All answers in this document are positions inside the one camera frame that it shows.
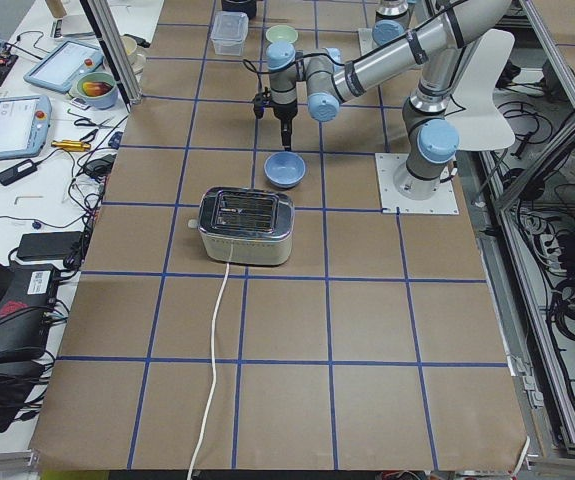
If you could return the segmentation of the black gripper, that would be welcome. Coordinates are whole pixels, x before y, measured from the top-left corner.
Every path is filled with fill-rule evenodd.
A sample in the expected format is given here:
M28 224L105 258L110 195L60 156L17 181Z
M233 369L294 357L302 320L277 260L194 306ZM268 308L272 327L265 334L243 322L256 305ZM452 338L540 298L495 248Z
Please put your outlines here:
M285 151L292 150L292 120L298 113L297 90L294 84L270 84L274 116L281 120L281 144Z

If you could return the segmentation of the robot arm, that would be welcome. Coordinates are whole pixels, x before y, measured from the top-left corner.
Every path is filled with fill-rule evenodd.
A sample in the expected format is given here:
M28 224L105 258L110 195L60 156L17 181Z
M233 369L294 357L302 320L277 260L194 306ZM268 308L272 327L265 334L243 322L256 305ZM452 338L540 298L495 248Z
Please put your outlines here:
M407 0L381 0L372 27L373 46L384 45L402 35L409 26L410 15Z
M407 198L428 199L459 149L457 130L445 118L450 96L479 40L509 6L507 1L424 1L419 9L425 17L416 26L344 62L327 50L303 53L290 42L273 42L266 49L269 86L258 93L254 112L261 117L265 109L273 110L282 147L289 151L298 83L306 85L310 117L324 123L342 104L418 66L418 84L403 105L410 152L396 170L394 186Z

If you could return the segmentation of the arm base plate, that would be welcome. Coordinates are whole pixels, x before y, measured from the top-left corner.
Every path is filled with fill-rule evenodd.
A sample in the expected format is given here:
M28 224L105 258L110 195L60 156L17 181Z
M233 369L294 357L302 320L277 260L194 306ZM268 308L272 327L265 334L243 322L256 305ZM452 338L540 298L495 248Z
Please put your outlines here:
M385 214L458 215L448 168L434 180L419 180L407 169L407 154L376 153L381 212Z
M374 39L372 28L359 28L357 33L361 55L366 55L379 46L378 42Z

